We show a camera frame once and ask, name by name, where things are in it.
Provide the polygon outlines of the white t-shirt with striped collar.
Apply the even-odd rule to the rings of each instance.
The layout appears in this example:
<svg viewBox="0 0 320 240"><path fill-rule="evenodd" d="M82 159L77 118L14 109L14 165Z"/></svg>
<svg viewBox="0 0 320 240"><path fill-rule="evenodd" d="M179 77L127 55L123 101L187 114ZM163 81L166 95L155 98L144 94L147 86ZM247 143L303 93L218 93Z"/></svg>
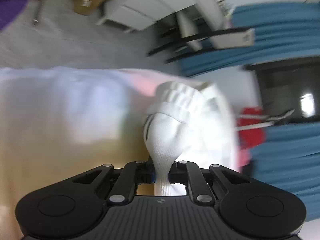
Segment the white t-shirt with striped collar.
<svg viewBox="0 0 320 240"><path fill-rule="evenodd" d="M233 110L217 84L205 82L198 87L204 98L200 117L200 146L195 154L201 168L219 164L240 170L240 150Z"/></svg>

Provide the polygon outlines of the white ribbed sock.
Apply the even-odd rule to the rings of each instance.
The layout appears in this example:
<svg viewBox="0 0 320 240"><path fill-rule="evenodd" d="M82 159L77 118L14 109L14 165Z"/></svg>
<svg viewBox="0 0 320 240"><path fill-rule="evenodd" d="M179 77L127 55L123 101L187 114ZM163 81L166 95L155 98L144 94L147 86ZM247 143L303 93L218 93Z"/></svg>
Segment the white ribbed sock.
<svg viewBox="0 0 320 240"><path fill-rule="evenodd" d="M201 92L180 82L159 85L144 122L144 142L155 167L157 196L183 196L181 183L169 182L171 166L180 156L198 164L210 155Z"/></svg>

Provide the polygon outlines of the blue curtain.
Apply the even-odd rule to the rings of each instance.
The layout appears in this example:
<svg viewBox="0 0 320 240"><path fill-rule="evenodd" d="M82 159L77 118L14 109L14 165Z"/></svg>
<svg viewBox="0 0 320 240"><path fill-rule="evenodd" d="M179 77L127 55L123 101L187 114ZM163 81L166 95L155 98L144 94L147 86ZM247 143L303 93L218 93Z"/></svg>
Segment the blue curtain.
<svg viewBox="0 0 320 240"><path fill-rule="evenodd" d="M186 77L212 77L240 113L293 114L240 132L253 178L284 189L319 219L319 3L227 0L234 28L253 28L248 47L204 49L179 56Z"/></svg>

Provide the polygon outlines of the pastel rainbow bed sheet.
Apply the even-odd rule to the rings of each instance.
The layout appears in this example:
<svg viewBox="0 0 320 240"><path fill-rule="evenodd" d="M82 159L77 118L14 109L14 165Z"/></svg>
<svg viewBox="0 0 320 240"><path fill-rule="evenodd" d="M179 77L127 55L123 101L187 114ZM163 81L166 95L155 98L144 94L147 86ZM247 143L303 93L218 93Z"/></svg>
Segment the pastel rainbow bed sheet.
<svg viewBox="0 0 320 240"><path fill-rule="evenodd" d="M142 118L166 82L203 84L147 69L1 69L1 167L146 159Z"/></svg>

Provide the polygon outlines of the dark window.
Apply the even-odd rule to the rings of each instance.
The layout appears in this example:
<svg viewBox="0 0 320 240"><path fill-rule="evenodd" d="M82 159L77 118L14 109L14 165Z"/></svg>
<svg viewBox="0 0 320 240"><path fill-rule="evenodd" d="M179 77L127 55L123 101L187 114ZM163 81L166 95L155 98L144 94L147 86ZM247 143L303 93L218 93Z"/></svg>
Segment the dark window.
<svg viewBox="0 0 320 240"><path fill-rule="evenodd" d="M266 114L295 109L286 122L319 121L318 56L248 64L244 69L255 74Z"/></svg>

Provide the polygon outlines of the white drawer dresser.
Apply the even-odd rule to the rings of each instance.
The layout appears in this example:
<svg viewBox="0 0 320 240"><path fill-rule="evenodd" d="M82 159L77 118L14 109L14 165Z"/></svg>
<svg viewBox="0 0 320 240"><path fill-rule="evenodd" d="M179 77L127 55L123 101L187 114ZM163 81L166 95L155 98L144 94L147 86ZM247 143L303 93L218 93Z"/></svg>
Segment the white drawer dresser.
<svg viewBox="0 0 320 240"><path fill-rule="evenodd" d="M196 7L211 29L224 27L224 15L216 0L108 0L104 4L104 15L97 25L112 21L134 30L144 30L192 6Z"/></svg>

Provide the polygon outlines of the beige chair with black frame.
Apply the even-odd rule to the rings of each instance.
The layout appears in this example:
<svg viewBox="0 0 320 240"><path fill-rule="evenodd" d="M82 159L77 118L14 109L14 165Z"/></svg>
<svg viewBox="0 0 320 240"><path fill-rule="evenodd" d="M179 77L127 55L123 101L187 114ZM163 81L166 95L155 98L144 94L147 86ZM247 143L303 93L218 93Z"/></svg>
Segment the beige chair with black frame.
<svg viewBox="0 0 320 240"><path fill-rule="evenodd" d="M166 37L172 33L179 33L179 38L153 48L147 52L147 56L174 49L176 55L166 60L166 63L171 63L207 52L247 48L254 45L255 29L252 27L200 32L197 25L185 13L177 12L174 17L176 28L167 31L162 36Z"/></svg>

